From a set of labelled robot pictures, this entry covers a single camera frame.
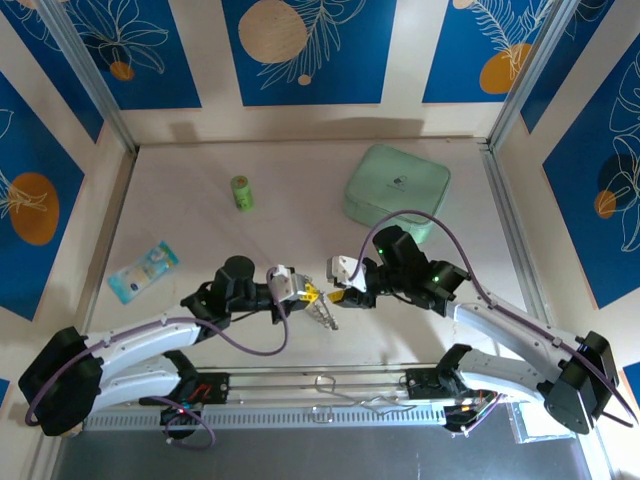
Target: mint green box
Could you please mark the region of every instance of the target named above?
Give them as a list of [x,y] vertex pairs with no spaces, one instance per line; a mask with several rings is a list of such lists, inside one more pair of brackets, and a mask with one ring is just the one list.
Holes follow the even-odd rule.
[[[449,190],[451,172],[438,163],[374,145],[362,158],[345,189],[344,213],[373,227],[398,210],[421,210],[438,216]],[[433,222],[417,215],[401,215],[384,226],[398,225],[416,243],[427,238]]]

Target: green cylinder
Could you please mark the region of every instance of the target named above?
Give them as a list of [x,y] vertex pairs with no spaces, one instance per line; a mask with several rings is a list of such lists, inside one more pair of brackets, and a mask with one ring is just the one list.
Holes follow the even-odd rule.
[[251,187],[247,177],[244,175],[233,177],[231,179],[231,190],[238,210],[246,212],[253,208],[253,195],[251,194]]

